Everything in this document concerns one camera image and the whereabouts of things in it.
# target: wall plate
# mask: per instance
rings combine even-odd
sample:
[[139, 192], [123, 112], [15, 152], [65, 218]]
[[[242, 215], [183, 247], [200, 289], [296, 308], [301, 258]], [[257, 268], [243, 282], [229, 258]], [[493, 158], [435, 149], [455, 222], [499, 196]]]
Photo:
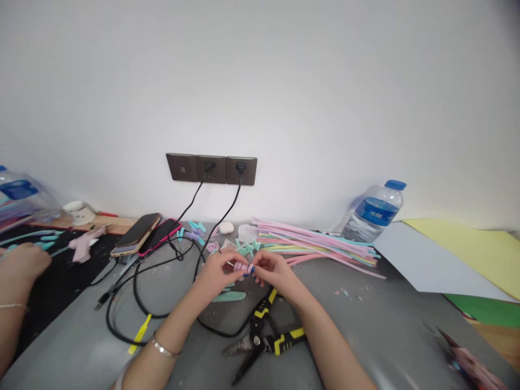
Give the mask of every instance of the wall plate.
[[226, 157], [198, 154], [196, 159], [197, 176], [199, 181], [202, 181], [202, 178], [204, 177], [206, 166], [215, 163], [215, 168], [206, 175], [204, 182], [226, 184]]
[[199, 181], [194, 154], [166, 153], [173, 180]]
[[242, 185], [255, 185], [256, 157], [226, 157], [226, 183], [238, 185], [237, 163], [247, 163], [242, 175]]

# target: bracelet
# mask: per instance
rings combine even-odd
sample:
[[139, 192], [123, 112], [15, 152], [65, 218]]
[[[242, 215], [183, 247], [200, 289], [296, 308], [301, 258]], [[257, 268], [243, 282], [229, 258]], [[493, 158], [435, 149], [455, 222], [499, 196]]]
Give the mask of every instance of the bracelet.
[[150, 340], [152, 345], [157, 348], [159, 350], [159, 352], [161, 352], [163, 355], [166, 355], [168, 356], [169, 358], [176, 358], [177, 356], [179, 356], [181, 354], [181, 352], [179, 353], [176, 353], [176, 352], [170, 352], [169, 350], [167, 350], [166, 348], [164, 348], [161, 344], [159, 344], [157, 342], [157, 340], [155, 339], [155, 332], [153, 333], [152, 335], [152, 339]]
[[26, 305], [21, 304], [21, 303], [10, 303], [7, 305], [0, 305], [0, 309], [7, 309], [7, 308], [13, 308], [13, 307], [21, 307], [21, 308], [24, 308], [25, 310], [29, 311], [29, 308]]

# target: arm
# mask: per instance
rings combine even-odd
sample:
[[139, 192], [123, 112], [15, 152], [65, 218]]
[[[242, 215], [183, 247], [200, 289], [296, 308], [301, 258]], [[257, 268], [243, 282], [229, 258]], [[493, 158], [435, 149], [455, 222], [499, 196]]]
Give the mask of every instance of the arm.
[[[222, 289], [244, 276], [244, 271], [226, 275], [222, 267], [228, 261], [240, 261], [249, 265], [247, 260], [235, 251], [224, 251], [209, 256], [191, 289], [157, 330], [155, 339], [163, 348], [172, 353], [180, 353], [199, 314]], [[168, 357], [148, 343], [130, 364], [123, 380], [123, 389], [163, 389], [176, 361], [177, 357]]]
[[[5, 250], [0, 250], [0, 257]], [[34, 281], [50, 265], [47, 252], [25, 243], [0, 262], [0, 305], [27, 305]], [[0, 379], [11, 364], [25, 316], [25, 307], [0, 308]]]
[[260, 251], [252, 263], [256, 265], [255, 282], [273, 285], [298, 311], [325, 388], [375, 390], [332, 319], [285, 259]]

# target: plastic bottle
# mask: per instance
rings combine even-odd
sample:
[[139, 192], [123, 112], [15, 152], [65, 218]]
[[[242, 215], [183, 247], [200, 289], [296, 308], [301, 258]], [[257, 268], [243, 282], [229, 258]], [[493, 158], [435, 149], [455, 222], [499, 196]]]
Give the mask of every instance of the plastic bottle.
[[356, 242], [371, 243], [379, 237], [401, 209], [401, 191], [406, 183], [389, 180], [374, 196], [368, 196], [356, 208], [341, 232], [341, 237]]
[[33, 179], [8, 171], [3, 165], [0, 165], [0, 191], [15, 201], [17, 208], [23, 210], [25, 215], [35, 214], [35, 218], [43, 222], [49, 222], [61, 214], [56, 200], [42, 188], [36, 187]]

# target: pink phone case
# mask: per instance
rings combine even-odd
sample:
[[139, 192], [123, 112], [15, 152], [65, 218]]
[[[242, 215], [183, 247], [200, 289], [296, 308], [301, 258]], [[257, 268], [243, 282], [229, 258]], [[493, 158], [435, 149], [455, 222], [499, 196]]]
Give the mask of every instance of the pink phone case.
[[[175, 221], [175, 219], [173, 219], [173, 218], [168, 218], [168, 219], [165, 219], [164, 222], [168, 222], [169, 220], [173, 220], [173, 221]], [[160, 223], [159, 225], [157, 225], [153, 230], [158, 229], [159, 226], [161, 226], [164, 222], [162, 222], [162, 223]], [[177, 232], [181, 227], [182, 227], [182, 223], [179, 222], [179, 224], [177, 225], [177, 227], [176, 227], [176, 228], [175, 228], [175, 229], [170, 233], [170, 235], [169, 235], [168, 237], [173, 236], [173, 234], [176, 233], [176, 232]], [[141, 251], [138, 251], [137, 253], [138, 253], [139, 256], [141, 256], [141, 257], [144, 256], [144, 255], [146, 255], [147, 253], [153, 251], [155, 248], [157, 248], [158, 246], [160, 246], [164, 241], [166, 241], [166, 240], [168, 239], [168, 237], [165, 236], [161, 241], [159, 241], [159, 242], [157, 243], [156, 246], [154, 246], [153, 248], [148, 249], [146, 252], [141, 253]]]

